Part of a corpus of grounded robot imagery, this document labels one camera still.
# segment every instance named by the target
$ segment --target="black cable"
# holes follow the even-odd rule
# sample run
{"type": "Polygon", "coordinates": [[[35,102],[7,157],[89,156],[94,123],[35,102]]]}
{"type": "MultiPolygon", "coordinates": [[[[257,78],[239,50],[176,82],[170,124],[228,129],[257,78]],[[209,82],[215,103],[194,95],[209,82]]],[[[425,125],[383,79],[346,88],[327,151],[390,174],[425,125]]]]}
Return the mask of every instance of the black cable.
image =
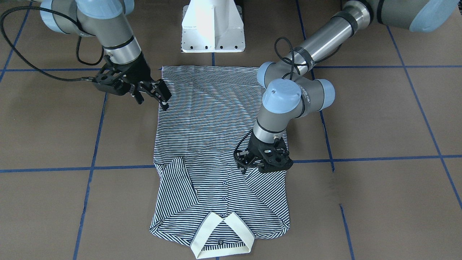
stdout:
{"type": "Polygon", "coordinates": [[[79,39],[77,40],[77,47],[75,48],[75,56],[77,58],[77,61],[79,61],[82,64],[88,65],[88,66],[96,66],[96,65],[98,65],[103,60],[104,48],[101,46],[101,56],[99,57],[99,60],[97,62],[95,62],[95,63],[85,62],[85,61],[81,60],[80,56],[79,56],[80,42],[81,41],[82,41],[82,37],[79,36],[79,39]]]}
{"type": "Polygon", "coordinates": [[[250,129],[250,131],[241,139],[241,141],[239,141],[239,143],[237,144],[236,148],[234,149],[234,153],[233,153],[233,156],[234,156],[234,160],[236,161],[236,163],[238,165],[240,165],[241,167],[243,167],[244,169],[247,169],[248,166],[250,165],[245,165],[243,163],[241,163],[239,161],[239,158],[237,157],[237,150],[239,149],[239,147],[241,146],[242,142],[244,142],[244,140],[252,133],[252,129],[250,129]]]}
{"type": "Polygon", "coordinates": [[[295,54],[294,54],[294,50],[293,50],[293,47],[292,47],[292,43],[289,41],[289,39],[287,39],[286,37],[279,37],[275,42],[274,42],[274,51],[276,52],[276,55],[279,57],[279,59],[281,59],[283,62],[289,64],[291,66],[291,69],[290,69],[290,72],[289,73],[286,73],[282,78],[284,79],[285,77],[287,77],[288,75],[290,75],[290,80],[292,80],[292,75],[294,74],[294,69],[297,70],[297,73],[298,75],[300,75],[300,70],[298,69],[298,66],[308,66],[308,64],[297,64],[295,63],[295,54]],[[279,54],[278,52],[278,42],[280,40],[285,40],[286,43],[289,45],[289,49],[290,49],[290,54],[292,56],[292,59],[289,59],[289,58],[286,58],[286,57],[282,57],[281,54],[279,54]]]}
{"type": "Polygon", "coordinates": [[[8,45],[10,45],[10,47],[13,49],[13,51],[21,58],[21,60],[23,60],[27,65],[31,66],[36,71],[38,71],[38,72],[42,73],[43,75],[48,76],[48,77],[50,77],[52,79],[55,79],[55,80],[61,80],[61,81],[81,81],[81,80],[92,81],[93,80],[92,77],[82,77],[82,78],[75,78],[75,79],[65,79],[65,78],[56,77],[56,76],[48,74],[48,73],[44,72],[43,70],[37,68],[36,66],[32,65],[32,63],[30,63],[26,58],[24,58],[24,56],[21,55],[21,53],[16,49],[14,44],[10,41],[8,36],[6,36],[5,27],[4,27],[5,18],[10,13],[16,12],[16,11],[21,11],[21,10],[39,10],[39,11],[50,12],[52,14],[59,15],[61,17],[64,17],[64,18],[68,19],[69,21],[71,21],[73,24],[75,24],[78,27],[79,30],[84,31],[82,29],[82,26],[77,21],[75,21],[74,19],[70,18],[69,16],[67,16],[67,15],[65,15],[63,13],[53,11],[53,10],[50,10],[50,9],[47,9],[47,8],[42,8],[42,7],[37,7],[37,6],[18,6],[18,7],[8,9],[0,16],[1,34],[2,34],[3,38],[5,38],[8,45]]]}
{"type": "Polygon", "coordinates": [[[327,57],[325,57],[325,58],[323,58],[323,59],[321,59],[321,60],[319,60],[319,61],[316,61],[315,64],[318,64],[318,63],[320,63],[320,62],[323,62],[323,61],[327,60],[328,58],[334,56],[334,54],[337,53],[337,52],[340,50],[340,47],[342,47],[342,44],[340,44],[340,45],[337,47],[337,49],[336,49],[333,53],[329,54],[327,57]]]}

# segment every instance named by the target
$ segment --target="brown floor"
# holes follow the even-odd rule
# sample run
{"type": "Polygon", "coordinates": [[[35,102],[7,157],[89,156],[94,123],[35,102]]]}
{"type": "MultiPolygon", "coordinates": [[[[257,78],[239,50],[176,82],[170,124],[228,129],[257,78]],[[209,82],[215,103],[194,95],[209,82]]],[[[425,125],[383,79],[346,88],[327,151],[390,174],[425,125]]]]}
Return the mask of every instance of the brown floor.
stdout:
{"type": "MultiPolygon", "coordinates": [[[[279,36],[303,41],[296,1],[246,0],[245,52],[184,54],[187,3],[137,0],[128,16],[155,78],[163,65],[258,67],[277,60],[279,36]]],[[[0,12],[17,5],[0,4],[0,12]]],[[[300,0],[306,35],[338,8],[337,0],[300,0]]],[[[38,67],[64,77],[95,74],[75,60],[77,37],[49,30],[38,12],[14,13],[5,24],[38,67]]],[[[371,25],[315,68],[337,97],[323,120],[314,113],[289,124],[297,160],[286,180],[291,229],[223,259],[460,260],[461,43],[454,10],[429,34],[371,25]]],[[[129,95],[109,95],[103,105],[104,93],[90,83],[32,72],[9,58],[3,40],[0,50],[0,259],[194,259],[189,248],[147,230],[159,185],[155,100],[137,105],[129,95]]],[[[99,51],[95,39],[83,40],[84,60],[99,51]]]]}

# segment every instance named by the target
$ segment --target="striped shirt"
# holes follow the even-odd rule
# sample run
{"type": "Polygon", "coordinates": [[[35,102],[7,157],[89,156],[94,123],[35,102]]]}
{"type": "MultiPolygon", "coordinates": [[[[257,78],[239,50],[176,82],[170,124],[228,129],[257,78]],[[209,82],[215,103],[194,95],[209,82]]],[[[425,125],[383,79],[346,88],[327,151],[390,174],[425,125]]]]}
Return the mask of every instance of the striped shirt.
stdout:
{"type": "Polygon", "coordinates": [[[242,174],[233,158],[265,92],[257,70],[162,68],[172,97],[169,109],[158,111],[154,164],[160,187],[150,232],[191,247],[198,259],[248,253],[254,239],[289,229],[286,171],[242,174]]]}

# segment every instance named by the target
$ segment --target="light blue joint cover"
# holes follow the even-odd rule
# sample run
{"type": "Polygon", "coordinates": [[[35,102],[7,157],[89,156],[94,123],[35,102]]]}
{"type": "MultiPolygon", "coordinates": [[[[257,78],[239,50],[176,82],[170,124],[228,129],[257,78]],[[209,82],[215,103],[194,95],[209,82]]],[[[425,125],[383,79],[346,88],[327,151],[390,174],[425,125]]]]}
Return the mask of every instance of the light blue joint cover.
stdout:
{"type": "Polygon", "coordinates": [[[291,80],[275,79],[263,95],[263,106],[275,114],[294,110],[300,103],[302,90],[291,80]]]}
{"type": "Polygon", "coordinates": [[[334,102],[334,100],[335,100],[335,89],[334,89],[334,85],[332,85],[332,83],[330,83],[330,81],[328,81],[328,80],[318,79],[317,81],[319,81],[321,83],[322,89],[324,90],[324,103],[322,104],[321,109],[318,110],[318,111],[321,111],[324,108],[332,105],[332,103],[334,102]]]}
{"type": "Polygon", "coordinates": [[[86,16],[95,19],[112,19],[122,13],[119,0],[75,0],[77,7],[86,16]]]}
{"type": "Polygon", "coordinates": [[[257,73],[257,79],[258,79],[258,83],[260,83],[260,85],[262,85],[263,87],[266,87],[265,86],[265,74],[266,74],[266,70],[268,69],[269,65],[273,64],[274,62],[265,62],[264,64],[262,64],[260,66],[260,68],[258,69],[258,73],[257,73]]]}
{"type": "MultiPolygon", "coordinates": [[[[47,9],[51,9],[51,4],[53,3],[53,0],[44,0],[41,4],[40,4],[40,7],[41,8],[47,8],[47,9]]],[[[50,12],[44,12],[44,11],[40,11],[40,16],[42,17],[42,21],[45,23],[45,25],[54,30],[55,32],[60,32],[60,33],[64,33],[66,34],[65,32],[63,32],[59,26],[57,25],[56,21],[55,21],[55,18],[53,17],[53,14],[50,13],[50,12]]]]}
{"type": "Polygon", "coordinates": [[[431,32],[440,27],[457,6],[459,0],[430,0],[417,14],[410,31],[431,32]]]}
{"type": "Polygon", "coordinates": [[[135,1],[134,0],[123,0],[125,4],[125,15],[129,15],[135,9],[135,1]]]}

